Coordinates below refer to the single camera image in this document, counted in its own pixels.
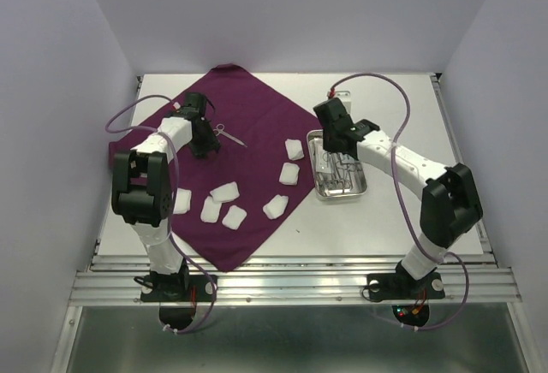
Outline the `surgical scissors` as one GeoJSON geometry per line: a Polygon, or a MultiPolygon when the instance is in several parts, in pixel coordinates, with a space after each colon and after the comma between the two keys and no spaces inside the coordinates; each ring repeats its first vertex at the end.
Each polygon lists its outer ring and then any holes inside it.
{"type": "Polygon", "coordinates": [[[242,140],[238,139],[236,136],[234,136],[230,133],[227,133],[226,130],[225,130],[225,126],[222,123],[217,124],[215,126],[215,128],[213,129],[213,132],[215,133],[216,136],[222,135],[222,136],[234,141],[235,143],[237,143],[240,146],[247,147],[247,145],[242,140]]]}

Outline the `suture packet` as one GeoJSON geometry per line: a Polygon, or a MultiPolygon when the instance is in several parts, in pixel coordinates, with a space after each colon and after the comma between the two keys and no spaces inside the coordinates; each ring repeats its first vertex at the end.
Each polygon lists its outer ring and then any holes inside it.
{"type": "Polygon", "coordinates": [[[318,141],[314,145],[314,168],[319,174],[330,174],[331,166],[329,162],[329,155],[325,152],[323,145],[318,141]]]}

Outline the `hemostat forceps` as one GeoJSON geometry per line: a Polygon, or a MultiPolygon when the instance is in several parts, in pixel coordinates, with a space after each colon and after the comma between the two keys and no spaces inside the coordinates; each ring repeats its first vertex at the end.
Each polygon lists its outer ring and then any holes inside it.
{"type": "Polygon", "coordinates": [[[331,154],[331,171],[334,178],[344,183],[346,191],[352,188],[352,174],[355,171],[355,160],[344,154],[331,154]]]}
{"type": "Polygon", "coordinates": [[[319,194],[322,197],[331,197],[341,194],[344,190],[344,183],[340,179],[334,178],[331,174],[317,174],[319,194]]]}

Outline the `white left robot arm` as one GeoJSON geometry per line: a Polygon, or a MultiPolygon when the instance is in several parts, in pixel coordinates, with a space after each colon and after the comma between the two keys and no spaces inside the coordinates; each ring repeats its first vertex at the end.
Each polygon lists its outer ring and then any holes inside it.
{"type": "Polygon", "coordinates": [[[197,159],[220,150],[208,108],[214,105],[203,93],[190,92],[182,101],[167,98],[170,110],[158,127],[146,125],[114,129],[107,133],[141,132],[137,145],[116,151],[112,158],[111,209],[138,234],[151,265],[151,274],[162,276],[161,289],[171,299],[182,299],[190,278],[182,273],[185,257],[172,234],[172,215],[179,183],[178,151],[187,146],[197,159]]]}

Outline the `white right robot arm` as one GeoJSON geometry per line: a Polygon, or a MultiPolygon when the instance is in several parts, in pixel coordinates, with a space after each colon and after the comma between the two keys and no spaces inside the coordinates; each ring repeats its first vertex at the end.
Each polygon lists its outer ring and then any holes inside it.
{"type": "Polygon", "coordinates": [[[324,149],[373,166],[406,187],[421,202],[420,236],[394,275],[394,286],[413,296],[425,286],[445,253],[483,218],[483,208],[471,169],[429,160],[397,144],[378,125],[355,122],[342,101],[331,98],[313,108],[323,130],[324,149]]]}

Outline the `steel tray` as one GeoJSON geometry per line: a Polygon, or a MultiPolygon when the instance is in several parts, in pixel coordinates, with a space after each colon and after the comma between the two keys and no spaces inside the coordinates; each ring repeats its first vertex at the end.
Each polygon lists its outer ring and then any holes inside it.
{"type": "Polygon", "coordinates": [[[360,198],[367,190],[361,163],[342,153],[330,153],[323,147],[323,132],[307,134],[307,148],[316,197],[320,201],[360,198]]]}

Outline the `gauze pad centre large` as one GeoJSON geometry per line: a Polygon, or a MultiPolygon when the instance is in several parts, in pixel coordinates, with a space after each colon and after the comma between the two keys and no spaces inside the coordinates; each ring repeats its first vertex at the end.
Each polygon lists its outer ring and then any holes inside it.
{"type": "Polygon", "coordinates": [[[210,195],[215,203],[223,204],[239,198],[240,192],[237,183],[232,181],[211,190],[210,195]]]}

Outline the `purple cloth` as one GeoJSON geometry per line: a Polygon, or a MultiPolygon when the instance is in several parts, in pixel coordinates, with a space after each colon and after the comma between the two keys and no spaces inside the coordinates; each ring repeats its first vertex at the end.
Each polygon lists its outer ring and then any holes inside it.
{"type": "Polygon", "coordinates": [[[319,128],[315,116],[284,95],[237,66],[217,67],[196,81],[190,92],[205,94],[215,109],[212,124],[224,124],[226,131],[247,147],[221,138],[218,153],[197,159],[188,147],[178,152],[182,189],[192,192],[191,209],[173,219],[174,233],[218,270],[229,272],[242,265],[283,224],[314,187],[308,161],[300,167],[295,186],[279,182],[288,156],[286,139],[304,140],[319,128]],[[210,191],[235,181],[240,196],[234,205],[247,217],[237,230],[221,222],[200,220],[200,212],[210,191]],[[284,213],[275,220],[267,218],[263,206],[276,195],[289,197],[284,213]]]}

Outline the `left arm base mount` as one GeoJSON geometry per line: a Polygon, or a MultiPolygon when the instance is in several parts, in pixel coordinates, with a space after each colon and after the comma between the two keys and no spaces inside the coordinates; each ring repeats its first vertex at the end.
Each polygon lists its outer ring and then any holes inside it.
{"type": "Polygon", "coordinates": [[[150,271],[134,277],[140,286],[140,302],[158,304],[163,331],[173,335],[196,331],[210,316],[217,299],[217,276],[207,272],[191,275],[186,261],[177,273],[150,271]]]}

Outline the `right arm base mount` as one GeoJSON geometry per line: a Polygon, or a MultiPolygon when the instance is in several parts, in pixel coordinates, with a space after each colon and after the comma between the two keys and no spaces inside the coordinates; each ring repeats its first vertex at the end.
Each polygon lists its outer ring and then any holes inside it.
{"type": "Polygon", "coordinates": [[[394,301],[391,309],[395,322],[404,328],[421,329],[430,317],[428,301],[444,299],[445,291],[438,272],[415,280],[399,263],[391,273],[368,274],[360,295],[372,303],[394,301]]]}

